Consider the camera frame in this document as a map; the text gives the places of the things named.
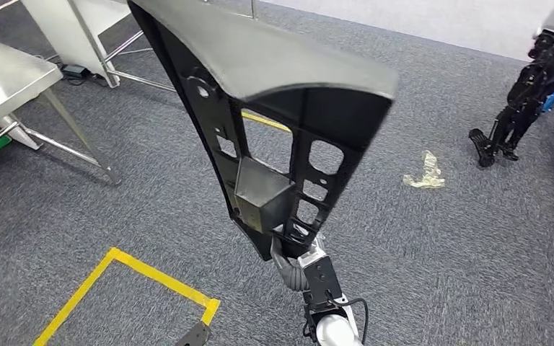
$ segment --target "yellow floor tape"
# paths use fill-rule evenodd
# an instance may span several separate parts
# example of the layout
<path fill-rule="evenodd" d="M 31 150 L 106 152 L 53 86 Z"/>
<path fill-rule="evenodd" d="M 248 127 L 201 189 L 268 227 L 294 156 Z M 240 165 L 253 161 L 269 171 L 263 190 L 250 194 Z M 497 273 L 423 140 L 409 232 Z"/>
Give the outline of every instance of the yellow floor tape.
<path fill-rule="evenodd" d="M 103 257 L 101 262 L 96 266 L 96 268 L 88 275 L 88 278 L 79 286 L 77 291 L 73 293 L 73 296 L 67 301 L 65 306 L 56 314 L 56 317 L 50 322 L 50 324 L 43 330 L 43 333 L 35 340 L 33 343 L 34 346 L 45 345 L 46 342 L 54 335 L 56 330 L 65 322 L 67 316 L 73 311 L 75 306 L 80 302 L 80 300 L 86 295 L 92 284 L 103 274 L 107 266 L 113 261 L 117 260 L 122 262 L 124 265 L 128 265 L 137 272 L 151 278 L 162 285 L 167 286 L 171 290 L 179 293 L 180 295 L 194 301 L 195 303 L 203 306 L 205 312 L 201 317 L 201 321 L 209 325 L 211 320 L 216 314 L 216 311 L 219 307 L 220 301 L 218 299 L 209 298 L 201 292 L 198 292 L 194 288 L 181 283 L 180 281 L 171 278 L 169 275 L 164 274 L 156 268 L 146 265 L 142 261 L 132 257 L 131 255 L 116 249 L 115 247 L 111 248 L 109 252 Z"/>
<path fill-rule="evenodd" d="M 273 126 L 274 128 L 278 128 L 278 129 L 284 130 L 286 132 L 292 132 L 287 126 L 285 126 L 281 123 L 277 123 L 276 121 L 266 119 L 265 117 L 259 117 L 257 115 L 254 115 L 254 114 L 251 114 L 251 113 L 248 113 L 248 112 L 241 112 L 241 116 L 245 117 L 249 120 L 254 120 L 258 123 L 262 123 L 264 125 Z"/>

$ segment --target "rectangular cutout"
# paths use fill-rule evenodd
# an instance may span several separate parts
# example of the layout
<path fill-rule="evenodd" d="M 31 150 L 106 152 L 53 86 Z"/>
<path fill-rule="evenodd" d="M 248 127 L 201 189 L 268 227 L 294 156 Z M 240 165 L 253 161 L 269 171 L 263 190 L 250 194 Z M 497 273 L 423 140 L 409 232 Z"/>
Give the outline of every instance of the rectangular cutout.
<path fill-rule="evenodd" d="M 292 133 L 277 123 L 249 109 L 241 110 L 247 145 L 252 157 L 277 172 L 286 174 L 290 170 Z"/>
<path fill-rule="evenodd" d="M 305 180 L 303 182 L 302 192 L 315 200 L 319 200 L 320 202 L 323 201 L 328 194 L 328 190 L 326 190 L 325 187 L 314 184 L 309 180 Z"/>

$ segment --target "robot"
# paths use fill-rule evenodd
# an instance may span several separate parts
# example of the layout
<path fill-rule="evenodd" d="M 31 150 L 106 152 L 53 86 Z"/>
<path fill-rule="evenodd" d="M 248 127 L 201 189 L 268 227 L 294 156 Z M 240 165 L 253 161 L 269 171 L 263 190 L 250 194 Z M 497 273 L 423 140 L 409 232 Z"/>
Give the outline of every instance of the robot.
<path fill-rule="evenodd" d="M 368 306 L 343 294 L 320 228 L 387 115 L 397 74 L 202 1 L 128 4 L 195 126 L 230 218 L 260 257 L 274 262 L 284 284 L 302 292 L 303 335 L 320 346 L 364 345 Z M 287 172 L 252 157 L 243 110 L 291 131 Z M 310 159 L 320 142 L 342 154 L 335 170 Z M 325 195 L 307 194 L 308 184 Z M 317 210 L 310 220 L 299 215 L 305 203 Z M 354 303 L 365 308 L 362 333 Z"/>
<path fill-rule="evenodd" d="M 489 136 L 478 128 L 468 134 L 481 167 L 491 166 L 500 151 L 505 159 L 519 160 L 515 154 L 519 141 L 540 116 L 547 97 L 554 93 L 554 9 L 532 38 L 535 44 L 528 56 L 534 60 L 522 69 Z"/>

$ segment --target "gray carpet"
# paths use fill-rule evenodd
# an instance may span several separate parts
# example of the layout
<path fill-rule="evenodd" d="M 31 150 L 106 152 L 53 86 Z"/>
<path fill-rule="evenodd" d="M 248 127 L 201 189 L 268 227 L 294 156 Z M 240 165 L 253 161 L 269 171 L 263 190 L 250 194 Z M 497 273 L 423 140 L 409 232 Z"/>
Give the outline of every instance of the gray carpet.
<path fill-rule="evenodd" d="M 396 105 L 324 227 L 343 289 L 369 302 L 368 345 L 554 345 L 554 112 L 522 141 L 517 163 L 480 170 L 467 139 L 491 125 L 522 63 L 274 5 L 260 11 L 401 75 Z M 125 21 L 104 39 L 113 47 L 135 29 Z M 0 12 L 0 41 L 52 53 L 21 4 Z M 115 64 L 164 80 L 152 53 Z M 229 221 L 175 95 L 129 81 L 54 91 L 124 180 L 111 187 L 54 148 L 0 152 L 0 345 L 32 343 L 111 247 L 220 299 L 209 345 L 309 345 L 302 298 Z M 76 144 L 40 102 L 18 114 Z M 286 134 L 247 130 L 258 156 L 283 160 Z M 444 189 L 402 184 L 403 174 L 421 175 L 426 149 Z M 114 264 L 51 344 L 173 345 L 200 315 Z"/>

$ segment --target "metal bracket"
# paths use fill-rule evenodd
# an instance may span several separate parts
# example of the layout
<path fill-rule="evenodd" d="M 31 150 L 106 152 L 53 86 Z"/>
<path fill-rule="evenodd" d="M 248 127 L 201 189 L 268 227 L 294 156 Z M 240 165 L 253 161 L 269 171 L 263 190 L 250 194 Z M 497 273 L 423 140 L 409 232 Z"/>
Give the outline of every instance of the metal bracket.
<path fill-rule="evenodd" d="M 203 346 L 209 340 L 210 335 L 209 326 L 200 321 L 175 346 Z"/>

